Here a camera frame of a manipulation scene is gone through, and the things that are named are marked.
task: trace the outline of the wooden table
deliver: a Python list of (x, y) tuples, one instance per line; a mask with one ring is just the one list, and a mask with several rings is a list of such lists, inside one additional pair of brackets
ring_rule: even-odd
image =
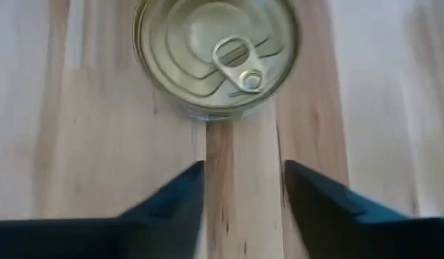
[(444, 214), (444, 0), (291, 0), (304, 46), (237, 122), (179, 114), (135, 61), (136, 0), (0, 0), (0, 219), (110, 217), (207, 160), (198, 258), (306, 258), (294, 159), (415, 216)]

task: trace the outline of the light wood surface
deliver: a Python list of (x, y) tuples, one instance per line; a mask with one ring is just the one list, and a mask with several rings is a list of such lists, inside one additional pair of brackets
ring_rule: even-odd
[(286, 85), (206, 132), (135, 61), (135, 0), (0, 0), (0, 219), (110, 217), (206, 153), (198, 258), (307, 257), (285, 159), (444, 215), (444, 0), (291, 2), (304, 45)]
[[(303, 45), (294, 73), (278, 97), (282, 160), (295, 160), (347, 183), (339, 83), (325, 0), (294, 0)], [(285, 258), (306, 258), (291, 211), (283, 202)]]
[(282, 258), (281, 174), (273, 100), (207, 131), (210, 258)]
[(0, 219), (111, 217), (205, 159), (135, 60), (135, 4), (0, 1)]
[(350, 187), (444, 214), (444, 0), (330, 6)]

